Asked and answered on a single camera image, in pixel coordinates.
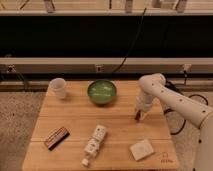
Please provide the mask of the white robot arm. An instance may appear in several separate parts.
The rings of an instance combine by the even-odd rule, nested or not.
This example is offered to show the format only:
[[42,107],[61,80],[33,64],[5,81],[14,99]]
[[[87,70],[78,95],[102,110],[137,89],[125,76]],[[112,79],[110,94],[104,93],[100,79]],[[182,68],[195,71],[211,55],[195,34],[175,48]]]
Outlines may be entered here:
[[200,130],[193,171],[213,171],[213,107],[170,90],[165,84],[166,79],[160,73],[139,79],[140,92],[136,97],[135,120],[145,118],[153,99],[158,98]]

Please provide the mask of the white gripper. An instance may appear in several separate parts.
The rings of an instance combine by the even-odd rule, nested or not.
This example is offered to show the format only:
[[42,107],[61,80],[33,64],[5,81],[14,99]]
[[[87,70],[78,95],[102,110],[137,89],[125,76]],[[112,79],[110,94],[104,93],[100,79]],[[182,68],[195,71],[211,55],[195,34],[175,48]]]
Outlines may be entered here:
[[140,120],[143,120],[146,117],[147,112],[152,108],[153,100],[154,96],[144,91],[141,91],[136,97],[135,115],[140,112]]

